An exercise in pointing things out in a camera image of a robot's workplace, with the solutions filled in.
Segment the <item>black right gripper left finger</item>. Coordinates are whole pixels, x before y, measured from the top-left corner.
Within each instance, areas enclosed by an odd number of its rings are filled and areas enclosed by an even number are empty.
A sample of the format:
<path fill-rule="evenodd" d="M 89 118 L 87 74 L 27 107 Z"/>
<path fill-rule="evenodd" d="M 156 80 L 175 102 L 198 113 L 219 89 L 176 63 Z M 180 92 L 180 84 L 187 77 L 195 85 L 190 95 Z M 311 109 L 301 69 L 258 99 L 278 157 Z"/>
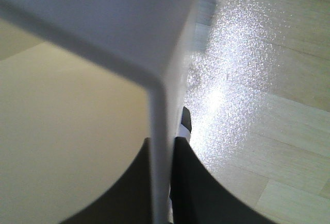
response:
<path fill-rule="evenodd" d="M 150 138 L 125 173 L 96 201 L 62 223 L 152 223 Z"/>

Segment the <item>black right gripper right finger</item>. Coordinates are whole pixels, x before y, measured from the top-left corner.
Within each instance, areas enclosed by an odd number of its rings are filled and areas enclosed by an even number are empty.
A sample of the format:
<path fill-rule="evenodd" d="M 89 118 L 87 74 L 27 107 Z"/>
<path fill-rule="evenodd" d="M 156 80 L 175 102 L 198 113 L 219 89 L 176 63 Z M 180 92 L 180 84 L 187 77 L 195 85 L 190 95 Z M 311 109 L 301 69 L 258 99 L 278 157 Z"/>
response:
<path fill-rule="evenodd" d="M 174 140 L 170 198 L 174 223 L 272 223 L 224 188 L 189 145 L 190 111 L 184 107 Z"/>

